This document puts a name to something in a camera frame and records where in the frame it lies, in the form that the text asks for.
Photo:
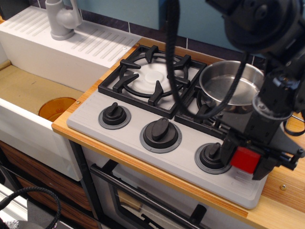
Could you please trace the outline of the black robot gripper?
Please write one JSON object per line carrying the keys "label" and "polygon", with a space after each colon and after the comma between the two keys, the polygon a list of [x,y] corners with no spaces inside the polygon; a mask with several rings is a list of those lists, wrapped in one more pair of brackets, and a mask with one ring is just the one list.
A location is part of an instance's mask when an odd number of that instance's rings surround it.
{"label": "black robot gripper", "polygon": [[305,156],[301,146],[281,129],[282,119],[268,119],[256,111],[246,114],[220,112],[216,120],[229,126],[221,146],[221,162],[229,165],[238,146],[261,155],[252,180],[262,180],[275,167],[294,170]]}

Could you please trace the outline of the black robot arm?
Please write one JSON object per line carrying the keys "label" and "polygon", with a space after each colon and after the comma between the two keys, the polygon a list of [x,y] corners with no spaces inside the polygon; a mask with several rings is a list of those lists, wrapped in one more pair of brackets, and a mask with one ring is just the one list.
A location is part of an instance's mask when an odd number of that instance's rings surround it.
{"label": "black robot arm", "polygon": [[305,20],[300,0],[211,0],[224,17],[229,42],[266,58],[264,83],[246,114],[224,112],[230,127],[221,162],[261,180],[274,167],[296,167],[304,150],[281,129],[292,113],[305,111]]}

